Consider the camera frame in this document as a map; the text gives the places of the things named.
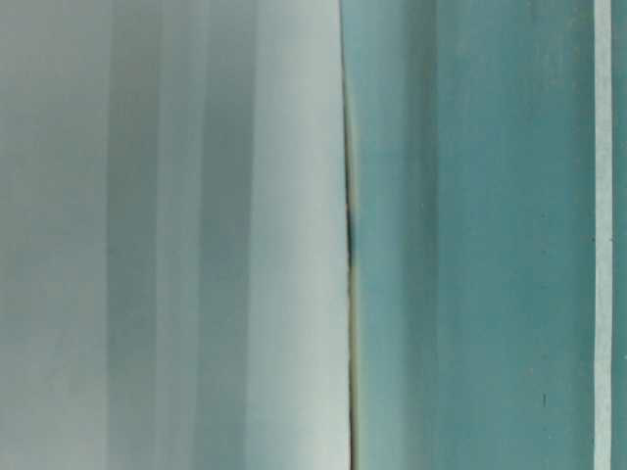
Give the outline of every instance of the white stripe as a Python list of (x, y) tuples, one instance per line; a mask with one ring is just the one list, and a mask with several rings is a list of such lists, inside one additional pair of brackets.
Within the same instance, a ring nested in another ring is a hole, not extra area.
[(611, 0), (595, 0), (595, 470), (611, 465), (612, 93)]

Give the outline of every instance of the teal board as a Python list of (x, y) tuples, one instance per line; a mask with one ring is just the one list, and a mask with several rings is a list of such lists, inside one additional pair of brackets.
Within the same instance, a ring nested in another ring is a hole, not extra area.
[(614, 351), (612, 470), (627, 469), (627, 4), (612, 2), (614, 109)]
[(593, 2), (342, 13), (359, 469), (592, 468)]

